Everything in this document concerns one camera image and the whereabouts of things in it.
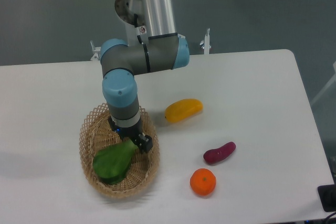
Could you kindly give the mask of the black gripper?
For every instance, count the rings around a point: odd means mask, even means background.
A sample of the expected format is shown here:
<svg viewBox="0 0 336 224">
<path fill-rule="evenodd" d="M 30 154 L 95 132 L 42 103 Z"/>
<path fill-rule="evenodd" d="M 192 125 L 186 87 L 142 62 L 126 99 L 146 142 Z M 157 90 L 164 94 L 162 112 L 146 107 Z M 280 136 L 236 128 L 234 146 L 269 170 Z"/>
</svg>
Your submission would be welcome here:
<svg viewBox="0 0 336 224">
<path fill-rule="evenodd" d="M 112 131 L 116 132 L 120 139 L 128 137 L 138 147 L 140 152 L 148 153 L 153 147 L 153 140 L 149 135 L 142 134 L 142 120 L 131 127 L 120 127 L 116 125 L 111 117 L 108 117 L 108 123 Z"/>
</svg>

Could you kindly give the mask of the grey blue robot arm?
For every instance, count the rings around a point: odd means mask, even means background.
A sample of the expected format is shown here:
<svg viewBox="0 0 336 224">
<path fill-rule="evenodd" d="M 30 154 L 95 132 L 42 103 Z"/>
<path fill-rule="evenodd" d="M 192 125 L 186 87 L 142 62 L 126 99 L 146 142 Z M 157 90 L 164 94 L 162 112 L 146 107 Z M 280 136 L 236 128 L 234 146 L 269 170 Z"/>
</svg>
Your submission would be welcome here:
<svg viewBox="0 0 336 224">
<path fill-rule="evenodd" d="M 110 39 L 100 48 L 108 122 L 121 138 L 149 152 L 153 141 L 142 130 L 135 76 L 187 66 L 189 48 L 176 31 L 171 0 L 115 0 L 114 7 L 133 26 L 136 40 Z"/>
</svg>

